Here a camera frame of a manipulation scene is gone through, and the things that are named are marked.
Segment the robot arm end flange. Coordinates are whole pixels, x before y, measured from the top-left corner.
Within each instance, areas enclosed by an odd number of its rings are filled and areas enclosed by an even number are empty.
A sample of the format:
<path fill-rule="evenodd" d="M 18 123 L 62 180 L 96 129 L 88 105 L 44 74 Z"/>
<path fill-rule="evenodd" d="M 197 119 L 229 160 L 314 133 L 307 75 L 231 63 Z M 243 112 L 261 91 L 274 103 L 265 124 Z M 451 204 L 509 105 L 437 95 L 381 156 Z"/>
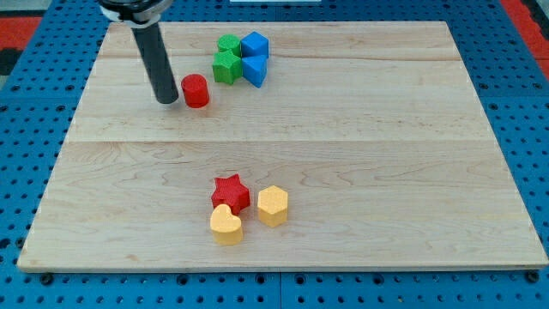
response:
<path fill-rule="evenodd" d="M 100 10 L 110 21 L 132 28 L 149 27 L 169 9 L 173 0 L 99 0 Z"/>

